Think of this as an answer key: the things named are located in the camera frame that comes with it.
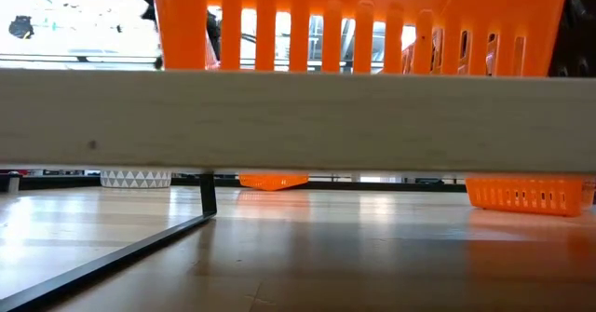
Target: white patterned planter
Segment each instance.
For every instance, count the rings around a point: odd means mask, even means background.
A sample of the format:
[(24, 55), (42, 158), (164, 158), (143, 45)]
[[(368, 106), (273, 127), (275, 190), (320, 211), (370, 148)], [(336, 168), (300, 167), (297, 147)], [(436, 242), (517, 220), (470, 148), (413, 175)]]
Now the white patterned planter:
[(103, 170), (102, 186), (118, 188), (163, 188), (171, 184), (171, 172)]

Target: wooden plank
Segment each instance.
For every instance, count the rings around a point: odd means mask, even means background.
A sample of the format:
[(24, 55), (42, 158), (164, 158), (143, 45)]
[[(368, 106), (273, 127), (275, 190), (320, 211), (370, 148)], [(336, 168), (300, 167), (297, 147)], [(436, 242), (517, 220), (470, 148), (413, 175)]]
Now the wooden plank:
[(2, 70), (0, 163), (596, 173), (595, 83)]

